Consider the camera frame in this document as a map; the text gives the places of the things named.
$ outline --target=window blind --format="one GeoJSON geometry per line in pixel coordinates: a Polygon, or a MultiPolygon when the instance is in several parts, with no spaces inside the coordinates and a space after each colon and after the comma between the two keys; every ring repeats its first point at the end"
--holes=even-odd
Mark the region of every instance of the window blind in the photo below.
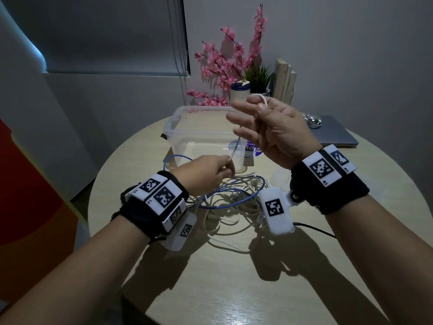
{"type": "Polygon", "coordinates": [[[188,75],[182,0],[1,0],[48,72],[188,75]]]}

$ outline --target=left hand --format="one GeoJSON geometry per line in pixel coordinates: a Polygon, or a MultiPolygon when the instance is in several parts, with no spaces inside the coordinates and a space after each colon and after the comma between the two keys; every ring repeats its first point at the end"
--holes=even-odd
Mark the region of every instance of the left hand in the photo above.
{"type": "Polygon", "coordinates": [[[228,155],[203,155],[171,173],[190,195],[203,196],[216,190],[224,178],[235,175],[235,165],[228,155]]]}

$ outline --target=gray laptop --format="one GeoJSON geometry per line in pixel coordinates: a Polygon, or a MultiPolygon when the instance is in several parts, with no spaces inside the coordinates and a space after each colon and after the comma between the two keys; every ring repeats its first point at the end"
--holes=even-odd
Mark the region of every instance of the gray laptop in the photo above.
{"type": "Polygon", "coordinates": [[[320,115],[322,126],[310,129],[323,146],[355,147],[359,142],[333,116],[320,115]]]}

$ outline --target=forearm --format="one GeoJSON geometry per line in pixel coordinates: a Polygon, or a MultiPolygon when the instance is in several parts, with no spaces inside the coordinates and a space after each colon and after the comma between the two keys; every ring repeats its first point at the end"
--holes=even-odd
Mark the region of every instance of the forearm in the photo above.
{"type": "Polygon", "coordinates": [[[118,216],[19,300],[0,325],[85,324],[121,287],[148,243],[118,216]]]}
{"type": "Polygon", "coordinates": [[[372,197],[326,216],[343,250],[394,322],[433,322],[433,248],[372,197]]]}

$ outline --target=clear plastic container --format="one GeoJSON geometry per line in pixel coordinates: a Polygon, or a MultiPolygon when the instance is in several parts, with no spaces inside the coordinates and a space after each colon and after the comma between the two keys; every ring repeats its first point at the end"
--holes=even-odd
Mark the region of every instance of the clear plastic container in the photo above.
{"type": "MultiPolygon", "coordinates": [[[[182,106],[164,125],[163,132],[173,149],[173,154],[192,159],[202,155],[229,155],[235,149],[238,137],[233,133],[237,127],[226,119],[228,112],[237,112],[231,107],[182,106]]],[[[246,139],[239,141],[233,163],[236,170],[243,167],[246,139]]],[[[175,157],[179,166],[188,162],[175,157]]]]}

